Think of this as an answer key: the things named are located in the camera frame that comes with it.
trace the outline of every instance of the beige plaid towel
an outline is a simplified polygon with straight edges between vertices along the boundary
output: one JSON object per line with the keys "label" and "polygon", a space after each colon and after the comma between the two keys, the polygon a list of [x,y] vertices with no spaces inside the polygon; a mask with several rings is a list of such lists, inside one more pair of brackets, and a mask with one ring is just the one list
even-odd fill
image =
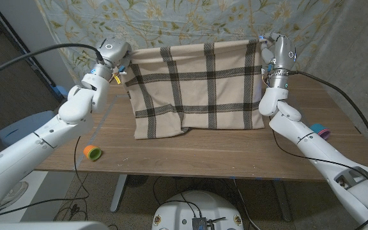
{"label": "beige plaid towel", "polygon": [[172,137],[191,127],[263,128],[258,50],[256,41],[245,40],[133,51],[122,82],[134,137]]}

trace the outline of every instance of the table top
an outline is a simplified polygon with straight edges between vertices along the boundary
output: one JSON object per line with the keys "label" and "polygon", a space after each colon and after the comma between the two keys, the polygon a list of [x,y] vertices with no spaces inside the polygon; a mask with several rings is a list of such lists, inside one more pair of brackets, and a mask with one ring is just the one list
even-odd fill
{"label": "table top", "polygon": [[[303,122],[321,123],[331,129],[328,142],[343,155],[368,166],[368,142],[330,98],[320,83],[301,75],[289,78],[289,101],[303,115]],[[135,119],[126,91],[115,81],[107,99],[108,110],[94,114],[95,127],[80,138],[76,153],[78,171],[115,172],[160,176],[195,176],[280,180],[323,180],[306,159],[284,153],[275,144],[269,119],[259,130],[193,129],[176,137],[135,140]],[[298,148],[276,134],[285,150],[302,155]],[[72,171],[76,140],[58,148],[36,170]],[[102,156],[88,160],[88,144],[99,146]]]}

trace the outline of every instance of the orange plastic cup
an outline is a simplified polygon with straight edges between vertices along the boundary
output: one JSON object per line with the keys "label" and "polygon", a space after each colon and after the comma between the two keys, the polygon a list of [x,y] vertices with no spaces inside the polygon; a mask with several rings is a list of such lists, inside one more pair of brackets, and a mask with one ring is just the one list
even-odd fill
{"label": "orange plastic cup", "polygon": [[98,146],[88,145],[84,148],[83,154],[90,160],[97,160],[102,155],[102,150]]}

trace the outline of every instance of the patterned backdrop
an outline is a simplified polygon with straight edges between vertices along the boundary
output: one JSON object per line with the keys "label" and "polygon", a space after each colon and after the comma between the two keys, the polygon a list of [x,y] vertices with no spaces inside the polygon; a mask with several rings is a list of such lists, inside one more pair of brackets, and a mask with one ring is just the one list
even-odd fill
{"label": "patterned backdrop", "polygon": [[[318,49],[344,0],[35,0],[56,43],[95,45],[106,36],[133,49],[257,38],[291,37],[302,69]],[[61,50],[77,82],[95,55]]]}

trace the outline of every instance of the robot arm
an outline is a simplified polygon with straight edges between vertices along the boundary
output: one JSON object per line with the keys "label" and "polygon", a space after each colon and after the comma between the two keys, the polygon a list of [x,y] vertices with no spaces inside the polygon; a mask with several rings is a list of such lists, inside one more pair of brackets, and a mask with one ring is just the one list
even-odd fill
{"label": "robot arm", "polygon": [[64,143],[93,128],[92,112],[105,109],[109,80],[118,61],[127,66],[131,51],[127,42],[106,38],[98,44],[103,61],[94,65],[74,86],[58,114],[23,139],[0,152],[0,202],[24,176]]}
{"label": "robot arm", "polygon": [[368,220],[368,180],[355,170],[342,165],[323,162],[337,162],[348,165],[368,177],[368,167],[353,162],[343,156],[333,146],[309,127],[303,124],[301,114],[283,100],[288,97],[289,72],[296,61],[296,48],[286,36],[276,33],[262,37],[275,43],[275,54],[262,44],[262,57],[266,64],[273,67],[268,74],[269,88],[259,104],[259,111],[264,116],[274,115],[270,127],[280,135],[295,143],[308,157],[316,169],[323,175],[333,192],[360,224]]}

